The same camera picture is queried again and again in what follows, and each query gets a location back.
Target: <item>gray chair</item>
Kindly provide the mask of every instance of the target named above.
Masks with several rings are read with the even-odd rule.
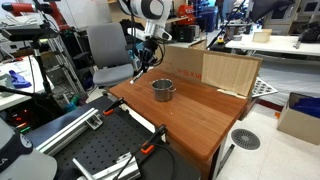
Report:
[[[120,23],[89,26],[87,34],[94,63],[99,69],[93,75],[97,86],[115,86],[133,76],[134,69],[125,50],[127,43]]]

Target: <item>metal pot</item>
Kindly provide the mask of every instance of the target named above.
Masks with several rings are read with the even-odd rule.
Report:
[[[169,79],[159,79],[151,83],[153,88],[154,98],[157,101],[165,102],[172,99],[172,93],[176,90],[173,83]]]

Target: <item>table surface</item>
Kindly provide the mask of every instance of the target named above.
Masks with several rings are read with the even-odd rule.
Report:
[[[177,90],[167,102],[154,100],[150,82],[171,79]],[[165,124],[168,135],[195,157],[208,160],[243,112],[247,100],[216,88],[153,69],[134,85],[125,81],[110,89],[155,126]]]
[[[41,77],[39,65],[38,65],[37,61],[32,56],[30,56],[30,59],[32,62],[31,64],[33,67],[33,74],[34,74],[34,78],[35,78],[35,92],[44,92],[44,87],[42,85],[43,79]],[[19,61],[19,62],[7,63],[7,64],[0,66],[1,72],[9,73],[10,70],[14,70],[16,73],[22,75],[27,81],[29,81],[31,84],[33,84],[32,73],[31,73],[31,68],[30,68],[28,57],[24,57],[23,60]],[[51,85],[51,89],[53,89],[54,86],[49,78],[48,78],[48,81]],[[33,92],[33,86],[30,86],[28,88],[22,88],[19,90],[26,91],[26,92]],[[24,95],[18,95],[18,94],[14,94],[9,97],[1,97],[0,96],[0,111],[3,109],[7,109],[9,107],[12,107],[12,106],[19,104],[21,102],[27,101],[29,99],[31,99],[31,97],[24,96]]]
[[[88,111],[91,108],[96,108],[99,110],[98,113],[102,113],[104,109],[106,109],[112,101],[106,97],[100,97],[89,104],[86,104],[80,108],[77,108],[76,110],[69,112],[54,121],[51,121],[44,126],[31,131],[30,133],[26,134],[26,137],[30,139],[33,143],[33,145],[36,147],[43,143],[45,140],[50,138],[52,135],[57,133],[59,130],[67,126],[69,123],[71,123],[73,120],[81,116],[83,113]],[[126,142],[128,144],[125,144],[126,146],[130,147],[130,144],[132,147],[134,147],[135,143],[138,143],[134,140],[136,140],[138,137],[131,137],[132,140],[128,142],[127,134],[138,134],[139,137],[142,137],[143,141],[148,139],[151,136],[151,132],[144,128],[141,124],[139,124],[137,121],[133,119],[133,117],[121,110],[120,108],[116,108],[115,112],[107,117],[102,118],[104,121],[104,126],[107,126],[107,130],[105,130],[102,134],[103,137],[101,138],[94,138],[90,139],[89,134],[97,134],[97,131],[102,131],[102,127],[100,127],[97,131],[91,132],[91,129],[88,129],[85,131],[82,136],[79,136],[76,138],[72,143],[69,145],[70,147],[64,148],[60,153],[55,155],[55,158],[58,161],[59,168],[64,169],[64,165],[70,164],[69,168],[75,167],[73,165],[72,158],[78,157],[78,161],[82,163],[82,165],[91,173],[95,174],[102,169],[105,169],[109,167],[110,165],[114,164],[113,160],[115,160],[117,157],[122,155],[123,153],[126,153],[128,151],[127,148],[123,149],[125,146],[122,146],[122,143]],[[177,152],[175,152],[172,148],[170,148],[167,144],[161,143],[163,146],[165,146],[174,156],[175,160],[175,178],[176,179],[186,179],[186,180],[195,180],[200,177],[200,171],[196,169],[193,165],[191,165],[189,162],[184,160]],[[73,148],[72,144],[79,144],[82,146],[82,148]],[[93,145],[98,145],[98,148],[94,149],[94,152],[86,151],[91,149],[90,147]],[[139,166],[140,172],[142,173],[142,177],[139,178],[139,180],[146,180],[146,179],[152,179],[152,180],[162,180],[162,179],[168,179],[168,176],[171,174],[172,171],[172,164],[171,159],[168,153],[162,149],[157,148],[154,152],[151,153],[151,155]]]
[[[242,35],[241,41],[230,41],[227,48],[278,52],[288,54],[301,54],[310,56],[320,56],[320,44],[301,43],[300,48],[293,47],[297,43],[297,36],[271,36],[267,43],[252,42],[253,35]]]

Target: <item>white desk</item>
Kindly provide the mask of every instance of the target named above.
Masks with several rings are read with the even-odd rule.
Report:
[[[39,65],[38,65],[37,61],[32,56],[30,56],[30,59],[31,59],[31,63],[32,63],[32,67],[33,67],[33,74],[34,74],[34,78],[35,78],[35,92],[44,92],[44,87],[42,85],[43,79],[41,77]],[[25,57],[23,59],[23,61],[20,61],[20,62],[0,65],[0,71],[8,73],[9,70],[14,70],[16,73],[22,75],[27,81],[29,81],[32,84],[32,86],[30,86],[28,88],[22,88],[19,90],[22,90],[25,92],[30,92],[30,93],[33,92],[32,73],[31,73],[28,57]],[[47,79],[50,83],[51,89],[53,89],[54,86],[53,86],[52,82],[50,81],[49,78],[47,78]],[[11,106],[14,106],[16,104],[19,104],[21,102],[27,101],[29,99],[31,99],[31,97],[24,96],[24,95],[18,95],[18,94],[14,94],[9,97],[1,97],[0,96],[0,111],[3,109],[9,108]]]
[[[293,47],[297,43],[296,36],[271,36],[267,43],[252,42],[253,35],[242,35],[241,41],[230,41],[227,48],[256,50],[267,52],[278,52],[288,54],[301,54],[310,56],[320,56],[320,44],[301,43],[300,48]]]

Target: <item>wooden table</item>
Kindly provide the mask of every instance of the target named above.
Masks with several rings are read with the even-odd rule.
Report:
[[[150,82],[160,78],[171,79],[177,88],[171,101],[158,102],[153,97]],[[204,162],[199,166],[207,173],[210,169],[203,170],[205,162],[217,151],[247,104],[247,100],[223,94],[214,87],[157,69],[143,75],[134,85],[126,81],[110,92],[124,97],[128,106],[155,126],[165,124],[170,139],[194,162]]]

